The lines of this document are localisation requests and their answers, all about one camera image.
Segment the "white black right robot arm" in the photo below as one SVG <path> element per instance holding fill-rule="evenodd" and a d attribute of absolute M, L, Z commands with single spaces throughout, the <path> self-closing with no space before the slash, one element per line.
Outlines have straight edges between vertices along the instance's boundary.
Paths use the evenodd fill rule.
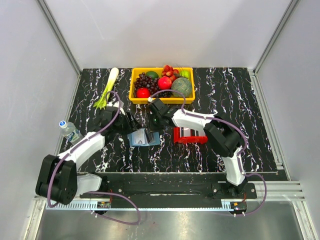
<path fill-rule="evenodd" d="M 222 157 L 225 169 L 228 194 L 239 198 L 246 191 L 246 174 L 241 153 L 248 141 L 241 130 L 232 123 L 214 114 L 203 114 L 185 110 L 181 107 L 169 107 L 159 98 L 148 98 L 149 126 L 152 130 L 162 130 L 168 126 L 188 128 L 205 134 L 213 151 Z"/>

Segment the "red plastic card tray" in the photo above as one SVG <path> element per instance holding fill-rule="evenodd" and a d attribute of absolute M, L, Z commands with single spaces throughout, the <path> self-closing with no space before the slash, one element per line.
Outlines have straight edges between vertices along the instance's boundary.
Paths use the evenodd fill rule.
<path fill-rule="evenodd" d="M 173 142 L 179 144 L 205 144 L 208 138 L 204 133 L 186 127 L 173 128 Z"/>

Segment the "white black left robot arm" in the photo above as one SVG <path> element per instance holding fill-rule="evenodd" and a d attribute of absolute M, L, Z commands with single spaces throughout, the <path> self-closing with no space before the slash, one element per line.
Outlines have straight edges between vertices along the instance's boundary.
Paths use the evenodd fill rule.
<path fill-rule="evenodd" d="M 74 197 L 92 192 L 96 197 L 107 195 L 109 186 L 95 172 L 78 175 L 78 169 L 116 134 L 128 135 L 142 128 L 130 111 L 109 106 L 98 112 L 94 125 L 79 143 L 57 156 L 47 155 L 35 186 L 35 193 L 67 205 Z"/>

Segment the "blue leather card holder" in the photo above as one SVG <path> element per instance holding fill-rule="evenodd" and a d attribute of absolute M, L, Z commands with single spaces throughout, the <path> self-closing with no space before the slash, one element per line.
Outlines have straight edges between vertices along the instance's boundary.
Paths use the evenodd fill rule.
<path fill-rule="evenodd" d="M 155 138 L 154 143 L 147 144 L 146 128 L 141 128 L 127 135 L 131 147 L 148 147 L 160 144 L 160 135 L 158 132 L 152 132 Z"/>

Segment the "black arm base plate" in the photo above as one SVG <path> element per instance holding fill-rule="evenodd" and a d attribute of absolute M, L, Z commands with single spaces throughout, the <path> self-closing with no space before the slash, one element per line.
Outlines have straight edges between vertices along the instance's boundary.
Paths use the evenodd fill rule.
<path fill-rule="evenodd" d="M 257 191 L 252 183 L 247 183 L 240 192 L 232 189 L 225 182 L 217 181 L 111 181 L 108 188 L 113 193 L 124 194 L 126 196 L 150 195 L 150 196 L 170 196 L 189 195 L 213 197 L 214 199 L 247 199 L 257 198 Z"/>

